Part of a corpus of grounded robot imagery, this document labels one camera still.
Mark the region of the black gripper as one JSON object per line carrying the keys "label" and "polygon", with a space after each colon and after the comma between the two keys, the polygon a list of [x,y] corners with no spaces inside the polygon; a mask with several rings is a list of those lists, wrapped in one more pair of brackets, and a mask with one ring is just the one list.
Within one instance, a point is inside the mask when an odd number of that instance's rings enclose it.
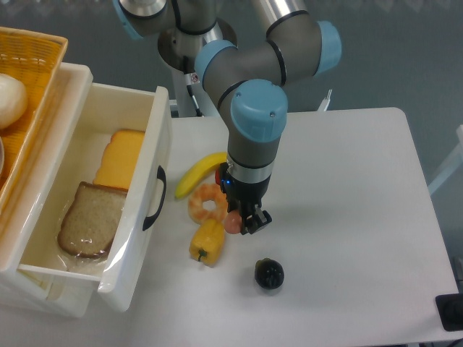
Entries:
{"label": "black gripper", "polygon": [[254,234],[272,222],[272,217],[262,210],[262,198],[267,192],[270,176],[257,183],[247,183],[234,178],[227,162],[222,163],[221,190],[226,194],[227,213],[242,217],[242,234]]}

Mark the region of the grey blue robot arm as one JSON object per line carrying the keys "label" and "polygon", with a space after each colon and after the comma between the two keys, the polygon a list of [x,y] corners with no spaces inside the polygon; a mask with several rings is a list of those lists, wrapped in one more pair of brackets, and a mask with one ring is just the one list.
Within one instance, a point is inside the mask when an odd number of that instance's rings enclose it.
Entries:
{"label": "grey blue robot arm", "polygon": [[334,68],[342,55],[338,30],[313,20],[303,1],[254,1],[264,43],[243,51],[227,37],[214,1],[115,1],[134,38],[168,37],[163,60],[195,73],[228,131],[226,160],[216,176],[226,195],[226,230],[253,234],[271,222],[262,207],[288,101],[283,87]]}

